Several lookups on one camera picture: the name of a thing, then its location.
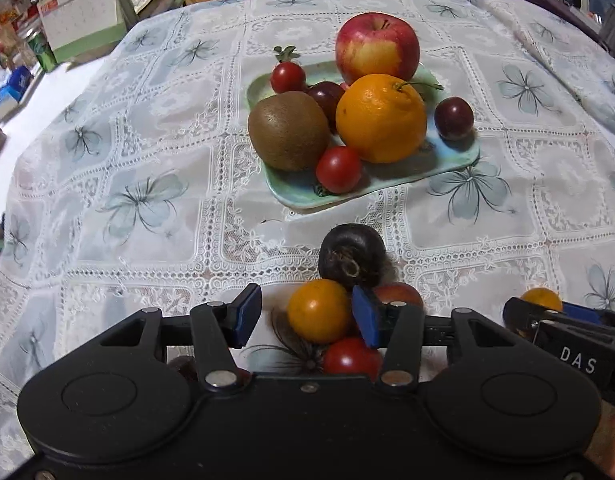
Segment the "plate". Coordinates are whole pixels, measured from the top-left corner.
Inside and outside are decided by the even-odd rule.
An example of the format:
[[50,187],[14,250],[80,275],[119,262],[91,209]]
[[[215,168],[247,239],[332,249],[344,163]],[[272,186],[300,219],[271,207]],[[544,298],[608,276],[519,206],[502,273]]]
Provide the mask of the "plate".
[[[306,65],[303,69],[309,85],[319,81],[334,81],[335,83],[343,81],[334,61]],[[414,75],[414,80],[427,85],[439,84],[434,75],[421,64]],[[354,190],[345,194],[325,196],[317,193],[314,170],[286,172],[274,170],[263,163],[267,184],[274,197],[292,209],[323,208],[377,189],[415,182],[428,176],[459,170],[472,164],[479,155],[478,138],[472,136],[464,142],[445,142],[439,136],[436,124],[434,124],[434,109],[438,103],[449,97],[449,94],[444,90],[436,90],[425,85],[417,85],[414,88],[425,100],[428,117],[426,142],[414,155],[391,164],[364,162],[363,177]],[[250,110],[258,101],[271,95],[274,95],[274,91],[270,87],[270,74],[257,77],[247,89]],[[343,144],[339,136],[332,136],[332,143]]]

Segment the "silver bolt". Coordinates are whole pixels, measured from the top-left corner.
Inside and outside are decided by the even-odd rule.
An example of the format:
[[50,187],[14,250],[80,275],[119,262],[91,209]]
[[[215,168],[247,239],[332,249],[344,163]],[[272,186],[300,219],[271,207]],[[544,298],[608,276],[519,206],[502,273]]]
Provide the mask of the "silver bolt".
[[236,374],[229,370],[214,370],[205,376],[205,381],[215,388],[226,388],[236,384]]
[[301,384],[301,391],[304,394],[315,394],[318,390],[318,383],[303,383]]
[[389,370],[381,375],[381,381],[388,386],[407,386],[414,381],[414,377],[405,370]]

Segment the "table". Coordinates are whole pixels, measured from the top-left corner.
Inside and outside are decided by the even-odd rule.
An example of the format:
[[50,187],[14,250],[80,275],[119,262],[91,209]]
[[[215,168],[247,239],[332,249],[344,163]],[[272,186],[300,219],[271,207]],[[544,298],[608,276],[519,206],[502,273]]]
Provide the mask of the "table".
[[45,74],[23,109],[1,124],[8,140],[0,154],[0,222],[16,160],[60,111],[81,94],[103,62],[104,58],[73,68],[63,63]]

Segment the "small orange fruit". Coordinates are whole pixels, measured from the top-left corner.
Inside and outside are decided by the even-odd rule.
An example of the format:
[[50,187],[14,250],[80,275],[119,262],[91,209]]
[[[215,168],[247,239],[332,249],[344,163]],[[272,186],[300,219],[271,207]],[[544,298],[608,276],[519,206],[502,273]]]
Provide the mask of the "small orange fruit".
[[396,162],[425,140],[425,103],[405,81],[387,74],[363,76],[336,107],[336,129],[347,146],[368,162]]
[[563,310],[563,302],[553,290],[544,286],[531,288],[521,296],[521,300],[544,306],[549,310]]
[[328,344],[345,337],[351,319],[350,297],[333,280],[303,283],[287,304],[289,325],[311,343]]

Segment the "brown kiwi fruit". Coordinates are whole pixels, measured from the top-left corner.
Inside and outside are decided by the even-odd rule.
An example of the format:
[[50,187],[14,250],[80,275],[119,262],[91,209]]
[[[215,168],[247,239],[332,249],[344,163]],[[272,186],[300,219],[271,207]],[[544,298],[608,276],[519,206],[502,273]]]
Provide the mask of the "brown kiwi fruit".
[[272,168],[314,168],[330,143],[330,128],[316,101],[303,92],[283,92],[259,101],[247,120],[252,146]]

